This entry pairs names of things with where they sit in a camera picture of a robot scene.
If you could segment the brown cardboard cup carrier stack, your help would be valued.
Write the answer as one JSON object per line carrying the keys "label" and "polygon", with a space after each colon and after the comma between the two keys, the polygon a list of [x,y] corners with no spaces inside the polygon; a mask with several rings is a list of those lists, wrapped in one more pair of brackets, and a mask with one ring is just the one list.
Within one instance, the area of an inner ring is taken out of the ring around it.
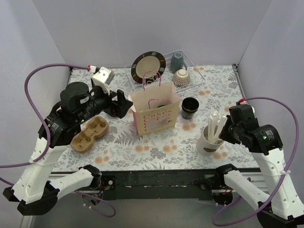
{"label": "brown cardboard cup carrier stack", "polygon": [[88,121],[85,128],[73,138],[70,146],[78,153],[85,153],[93,147],[96,139],[106,134],[108,128],[108,122],[104,118],[95,116]]}

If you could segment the paper bag pink handles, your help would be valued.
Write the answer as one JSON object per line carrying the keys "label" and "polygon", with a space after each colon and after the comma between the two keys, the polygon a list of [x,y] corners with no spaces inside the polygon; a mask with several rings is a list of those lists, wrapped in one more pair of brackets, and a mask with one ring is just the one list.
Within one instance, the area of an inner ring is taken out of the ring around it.
{"label": "paper bag pink handles", "polygon": [[[154,76],[154,71],[143,76]],[[142,89],[132,92],[128,98],[133,102],[131,110],[139,136],[175,126],[179,114],[180,97],[175,93],[172,81],[163,83],[161,75],[152,83],[142,80]]]}

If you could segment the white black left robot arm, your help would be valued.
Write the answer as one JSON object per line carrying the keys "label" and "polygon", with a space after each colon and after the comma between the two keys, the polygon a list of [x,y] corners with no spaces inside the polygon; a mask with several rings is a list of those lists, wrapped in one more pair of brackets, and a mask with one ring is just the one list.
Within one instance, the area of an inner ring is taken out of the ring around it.
{"label": "white black left robot arm", "polygon": [[122,90],[105,92],[94,85],[90,90],[83,82],[74,82],[60,93],[56,103],[41,126],[29,165],[20,179],[3,191],[8,201],[18,202],[23,216],[48,213],[63,196],[88,187],[96,190],[101,184],[101,172],[92,165],[57,180],[49,180],[55,164],[72,139],[81,131],[81,124],[105,112],[122,119],[133,103]]}

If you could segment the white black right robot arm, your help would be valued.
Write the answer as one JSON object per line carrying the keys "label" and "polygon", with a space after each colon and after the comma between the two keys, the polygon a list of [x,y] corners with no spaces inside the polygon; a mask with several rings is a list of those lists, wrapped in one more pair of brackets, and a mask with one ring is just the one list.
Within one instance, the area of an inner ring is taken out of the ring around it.
{"label": "white black right robot arm", "polygon": [[254,210],[264,228],[295,228],[304,223],[301,202],[284,158],[283,143],[272,125],[260,126],[253,107],[238,104],[229,109],[227,121],[219,137],[231,144],[242,144],[256,160],[264,177],[268,194],[261,191],[232,164],[219,166],[215,184],[232,188]]}

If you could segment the white cup with stirrers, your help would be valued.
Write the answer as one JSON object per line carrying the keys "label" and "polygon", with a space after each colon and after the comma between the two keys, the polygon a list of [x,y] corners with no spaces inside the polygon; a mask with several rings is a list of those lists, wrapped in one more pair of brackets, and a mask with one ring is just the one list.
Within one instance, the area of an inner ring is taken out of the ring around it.
{"label": "white cup with stirrers", "polygon": [[223,140],[219,138],[223,130],[227,117],[221,115],[218,111],[210,114],[207,125],[201,132],[196,142],[196,150],[203,156],[211,156],[223,144]]}

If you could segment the dark rimmed plate in rack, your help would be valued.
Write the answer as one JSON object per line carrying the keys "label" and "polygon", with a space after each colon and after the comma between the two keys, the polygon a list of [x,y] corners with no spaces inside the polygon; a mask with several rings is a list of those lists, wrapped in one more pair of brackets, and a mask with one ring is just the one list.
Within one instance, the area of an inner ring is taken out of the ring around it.
{"label": "dark rimmed plate in rack", "polygon": [[[159,78],[158,73],[162,75],[166,68],[166,60],[165,57],[156,51],[149,51],[141,54],[136,60],[133,62],[131,66],[131,76],[133,80],[139,84],[143,82],[152,83],[157,78]],[[154,71],[154,76],[143,76],[144,73],[150,71]]]}

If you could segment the patterned ceramic bowl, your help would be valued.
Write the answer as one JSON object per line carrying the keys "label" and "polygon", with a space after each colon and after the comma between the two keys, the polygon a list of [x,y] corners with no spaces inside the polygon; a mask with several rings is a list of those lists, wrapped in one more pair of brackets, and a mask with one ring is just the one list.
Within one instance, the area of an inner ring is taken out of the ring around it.
{"label": "patterned ceramic bowl", "polygon": [[179,69],[174,74],[172,81],[177,86],[186,86],[190,83],[190,75],[186,69]]}

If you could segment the grey green mug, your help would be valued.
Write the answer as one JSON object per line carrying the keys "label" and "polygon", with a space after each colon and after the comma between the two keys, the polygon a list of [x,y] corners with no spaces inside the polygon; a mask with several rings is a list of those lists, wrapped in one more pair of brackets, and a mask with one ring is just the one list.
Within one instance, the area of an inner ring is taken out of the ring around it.
{"label": "grey green mug", "polygon": [[187,65],[184,62],[183,54],[181,52],[175,52],[171,57],[170,71],[176,73],[180,69],[187,70]]}

